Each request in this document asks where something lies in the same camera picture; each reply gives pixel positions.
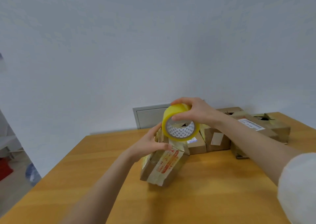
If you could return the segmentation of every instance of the tiled floor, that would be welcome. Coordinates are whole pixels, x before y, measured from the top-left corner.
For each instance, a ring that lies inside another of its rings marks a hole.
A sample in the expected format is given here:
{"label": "tiled floor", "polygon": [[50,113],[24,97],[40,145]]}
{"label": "tiled floor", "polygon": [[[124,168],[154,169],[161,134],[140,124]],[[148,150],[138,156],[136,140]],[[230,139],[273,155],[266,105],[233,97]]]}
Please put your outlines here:
{"label": "tiled floor", "polygon": [[19,153],[9,162],[14,170],[0,181],[0,217],[10,210],[21,198],[32,189],[25,178],[26,167],[31,163],[25,152]]}

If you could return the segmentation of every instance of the brown cardboard box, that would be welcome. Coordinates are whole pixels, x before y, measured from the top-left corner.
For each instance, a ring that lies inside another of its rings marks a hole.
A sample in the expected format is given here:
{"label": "brown cardboard box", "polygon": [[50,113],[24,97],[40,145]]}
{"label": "brown cardboard box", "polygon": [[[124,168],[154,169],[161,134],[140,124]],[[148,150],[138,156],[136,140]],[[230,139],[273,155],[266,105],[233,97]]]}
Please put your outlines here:
{"label": "brown cardboard box", "polygon": [[[240,107],[221,108],[217,110],[227,115],[242,111]],[[230,139],[219,130],[201,124],[200,133],[206,143],[207,152],[228,150],[230,148]]]}
{"label": "brown cardboard box", "polygon": [[190,155],[206,153],[206,144],[200,133],[197,133],[194,138],[187,141]]}
{"label": "brown cardboard box", "polygon": [[[265,126],[265,124],[262,123],[261,120],[254,118],[253,116],[247,114],[245,111],[235,112],[231,115],[231,117],[239,120],[244,125],[257,130],[261,134],[279,141],[279,136],[274,131]],[[248,158],[247,155],[233,142],[231,143],[231,151],[237,159]]]}
{"label": "brown cardboard box", "polygon": [[169,140],[161,129],[156,134],[155,141],[170,143],[172,149],[158,150],[144,157],[140,180],[158,186],[168,186],[188,159],[190,152],[184,143]]}
{"label": "brown cardboard box", "polygon": [[262,125],[270,128],[279,136],[279,141],[287,144],[291,127],[278,119],[275,119],[273,115],[267,113],[253,114],[253,117],[257,118]]}

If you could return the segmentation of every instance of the wood grain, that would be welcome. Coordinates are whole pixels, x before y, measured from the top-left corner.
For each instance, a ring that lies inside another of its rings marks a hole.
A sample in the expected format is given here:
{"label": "wood grain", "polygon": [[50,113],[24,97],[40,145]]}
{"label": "wood grain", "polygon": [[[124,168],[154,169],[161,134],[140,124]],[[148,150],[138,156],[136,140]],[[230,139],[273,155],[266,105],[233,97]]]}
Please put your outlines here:
{"label": "wood grain", "polygon": [[[315,152],[316,130],[281,113],[292,127],[289,146]],[[86,136],[0,223],[58,223],[118,155],[146,130]],[[277,187],[251,160],[228,151],[192,155],[168,188],[139,180],[136,163],[113,207],[110,223],[289,223]]]}

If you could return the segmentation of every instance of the hand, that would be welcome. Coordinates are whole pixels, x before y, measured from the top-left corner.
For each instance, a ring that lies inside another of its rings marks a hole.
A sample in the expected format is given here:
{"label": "hand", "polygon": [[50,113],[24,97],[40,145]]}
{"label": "hand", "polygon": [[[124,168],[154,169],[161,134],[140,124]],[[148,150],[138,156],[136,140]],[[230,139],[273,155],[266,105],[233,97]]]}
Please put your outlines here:
{"label": "hand", "polygon": [[161,127],[161,122],[148,131],[138,142],[127,149],[133,162],[138,162],[140,158],[147,156],[157,150],[170,150],[171,144],[155,142],[155,134]]}
{"label": "hand", "polygon": [[173,121],[192,120],[198,123],[216,127],[218,123],[228,116],[210,107],[201,98],[179,98],[174,100],[171,105],[184,103],[192,106],[191,110],[176,114],[172,117]]}

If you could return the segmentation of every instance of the roll of tape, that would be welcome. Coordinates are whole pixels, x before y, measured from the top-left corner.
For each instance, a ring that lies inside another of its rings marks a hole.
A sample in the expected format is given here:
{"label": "roll of tape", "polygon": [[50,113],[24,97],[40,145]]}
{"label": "roll of tape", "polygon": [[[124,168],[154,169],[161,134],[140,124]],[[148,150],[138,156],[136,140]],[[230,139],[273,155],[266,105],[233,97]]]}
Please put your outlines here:
{"label": "roll of tape", "polygon": [[[173,115],[190,109],[191,107],[186,104],[175,104],[165,110],[162,119],[162,131],[168,138],[174,141],[187,141],[195,137],[200,128],[199,123],[192,120],[175,122],[171,119]],[[178,127],[177,124],[179,123],[189,123],[189,125]]]}

